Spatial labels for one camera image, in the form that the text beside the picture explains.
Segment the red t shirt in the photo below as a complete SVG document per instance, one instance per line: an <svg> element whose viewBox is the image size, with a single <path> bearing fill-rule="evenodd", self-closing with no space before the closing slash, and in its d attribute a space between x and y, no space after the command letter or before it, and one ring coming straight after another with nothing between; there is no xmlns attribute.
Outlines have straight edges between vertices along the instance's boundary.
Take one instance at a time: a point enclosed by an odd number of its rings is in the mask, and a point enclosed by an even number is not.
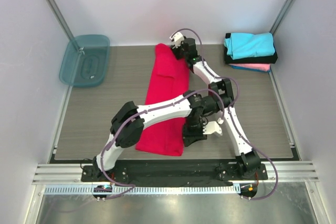
<svg viewBox="0 0 336 224"><path fill-rule="evenodd" d="M169 46L155 46L155 61L152 69L145 104L155 104L183 94L189 89L187 63L177 60ZM184 118L157 123L142 132L135 149L167 156L181 156L183 153L182 128Z"/></svg>

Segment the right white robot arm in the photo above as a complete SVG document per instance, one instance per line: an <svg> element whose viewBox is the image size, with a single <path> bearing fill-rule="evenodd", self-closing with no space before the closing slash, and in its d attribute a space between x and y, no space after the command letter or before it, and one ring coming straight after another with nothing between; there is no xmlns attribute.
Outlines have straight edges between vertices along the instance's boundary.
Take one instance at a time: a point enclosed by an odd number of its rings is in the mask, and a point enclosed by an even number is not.
<svg viewBox="0 0 336 224"><path fill-rule="evenodd" d="M232 82L229 78L220 77L212 70L206 60L198 54L195 39L187 38L181 33L170 37L170 46L176 59L183 59L190 71L200 77L208 86L208 96L189 95L192 112L186 118L182 128L184 146L207 139L210 134L221 132L221 125L226 126L232 141L236 167L234 171L244 180L257 177L261 168L261 160L254 147L247 139L237 118L234 105Z"/></svg>

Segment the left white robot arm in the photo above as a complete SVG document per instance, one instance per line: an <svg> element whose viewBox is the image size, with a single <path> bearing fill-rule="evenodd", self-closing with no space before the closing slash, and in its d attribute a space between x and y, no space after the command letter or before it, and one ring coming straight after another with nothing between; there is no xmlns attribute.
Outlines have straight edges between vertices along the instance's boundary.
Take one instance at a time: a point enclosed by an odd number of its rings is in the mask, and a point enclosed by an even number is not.
<svg viewBox="0 0 336 224"><path fill-rule="evenodd" d="M123 105L111 120L108 140L102 151L93 158L93 176L100 182L112 181L111 170L124 149L132 147L141 140L143 131L154 125L186 119L191 133L204 133L200 118L206 114L219 113L220 126L224 119L225 105L218 93L208 90L210 95L202 97L200 91L187 91L170 100L149 105L135 105L129 101Z"/></svg>

